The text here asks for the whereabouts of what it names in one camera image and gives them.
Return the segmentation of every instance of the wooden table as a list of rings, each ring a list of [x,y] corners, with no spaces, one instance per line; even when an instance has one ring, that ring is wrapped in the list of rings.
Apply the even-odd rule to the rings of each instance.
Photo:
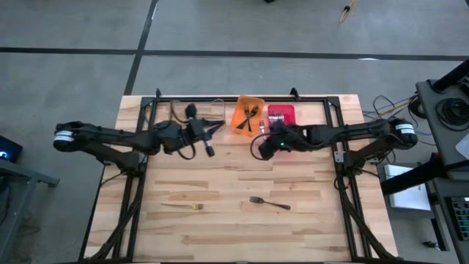
[[[363,122],[358,96],[339,97],[344,122]],[[140,101],[141,96],[122,98],[116,128],[135,130]],[[183,117],[185,105],[175,105],[178,116]],[[200,117],[222,116],[220,103],[196,105]],[[320,103],[293,105],[299,125],[325,124]],[[157,121],[168,119],[168,106],[158,104]],[[228,126],[213,137],[214,157],[208,158],[204,145],[198,143],[192,161],[163,152],[149,158],[134,261],[350,260],[339,193],[333,187],[336,173],[330,148],[311,153],[277,152],[270,161],[258,161],[249,152],[251,138],[238,136],[229,127],[234,107],[234,103],[226,103]],[[350,147],[357,150],[366,144],[367,140],[360,140],[350,142]],[[190,154],[189,149],[183,152]],[[372,166],[366,169],[375,171]],[[115,166],[106,168],[103,180],[118,172]],[[397,255],[379,180],[363,174],[357,181],[366,223],[384,247]],[[124,185],[125,177],[118,177],[101,188],[85,257],[93,255],[117,225]],[[252,204],[250,196],[288,204],[292,209]],[[204,204],[204,210],[161,204],[168,201],[197,201]],[[356,226],[354,233],[358,252],[362,252]],[[122,254],[126,248],[124,242]]]

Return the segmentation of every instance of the gray floor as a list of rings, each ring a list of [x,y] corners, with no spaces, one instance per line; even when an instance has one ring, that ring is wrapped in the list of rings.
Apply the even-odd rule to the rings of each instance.
[[[0,47],[137,48],[150,0],[0,0]],[[146,49],[469,55],[469,8],[463,0],[362,0],[338,25],[348,1],[160,0]],[[16,257],[59,263],[78,257],[102,166],[83,153],[52,148],[58,122],[112,126],[133,56],[0,54],[0,134],[24,146],[21,163],[54,177],[31,206],[35,235],[20,237]],[[400,100],[415,83],[439,78],[458,62],[351,59],[256,59],[145,56],[133,95],[359,94]],[[401,117],[408,118],[403,112]],[[428,132],[424,120],[418,130]],[[432,142],[431,136],[422,141]],[[428,159],[434,147],[396,152]],[[429,219],[390,210],[399,255],[457,263],[454,250],[427,249]]]

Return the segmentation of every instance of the orange container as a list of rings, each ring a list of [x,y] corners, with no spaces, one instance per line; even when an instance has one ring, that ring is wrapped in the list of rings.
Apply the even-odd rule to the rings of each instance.
[[[259,107],[257,113],[249,118],[249,123],[251,124],[251,132],[248,129],[248,123],[246,123],[243,129],[237,128],[242,122],[247,118],[244,108],[245,106],[249,107],[249,111],[252,111],[252,108],[255,106]],[[234,109],[232,117],[232,130],[236,134],[246,135],[246,136],[256,136],[260,134],[259,122],[262,118],[262,109],[264,108],[264,100],[260,98],[254,98],[251,96],[241,95],[237,99],[236,108]]]

